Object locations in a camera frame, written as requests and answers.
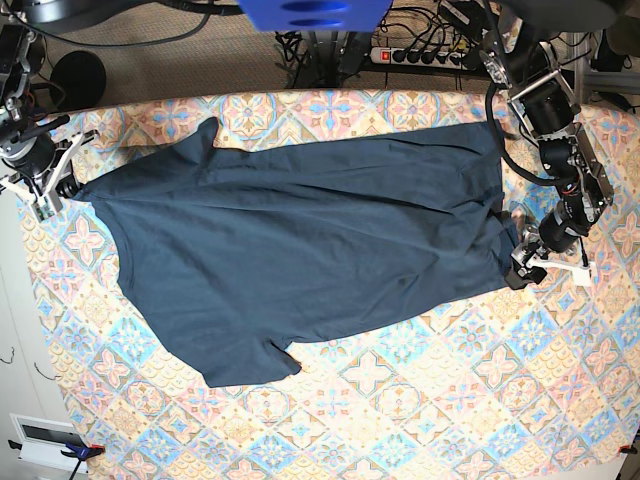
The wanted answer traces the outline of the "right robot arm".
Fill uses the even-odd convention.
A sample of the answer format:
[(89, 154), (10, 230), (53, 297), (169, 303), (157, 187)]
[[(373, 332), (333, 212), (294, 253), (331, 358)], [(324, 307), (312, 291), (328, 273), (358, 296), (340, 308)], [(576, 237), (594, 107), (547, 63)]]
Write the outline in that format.
[(43, 38), (18, 25), (1, 27), (1, 162), (11, 171), (1, 177), (1, 190), (15, 193), (38, 220), (55, 216), (62, 200), (76, 195), (82, 184), (72, 158), (99, 136), (78, 132), (58, 143), (50, 132), (67, 124), (68, 115), (39, 124), (31, 79), (40, 72), (46, 49)]

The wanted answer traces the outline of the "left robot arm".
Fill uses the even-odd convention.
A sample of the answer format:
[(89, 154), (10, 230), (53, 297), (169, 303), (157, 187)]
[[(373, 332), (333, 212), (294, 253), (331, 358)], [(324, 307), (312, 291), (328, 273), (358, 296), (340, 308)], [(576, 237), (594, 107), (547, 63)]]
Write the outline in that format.
[[(577, 119), (581, 108), (554, 47), (535, 29), (523, 26), (515, 46), (507, 51), (497, 22), (492, 20), (479, 56), (491, 78), (485, 111), (502, 159), (525, 180), (552, 187), (559, 196), (557, 205), (538, 225), (525, 227), (522, 241), (511, 254), (505, 281), (509, 288), (520, 290), (541, 283), (548, 269), (554, 268), (570, 272), (575, 285), (588, 287), (594, 268), (586, 254), (576, 263), (557, 257), (583, 245), (612, 206), (614, 188)], [(507, 105), (525, 138), (537, 148), (543, 176), (521, 167), (508, 154), (493, 113), (498, 91), (506, 93)]]

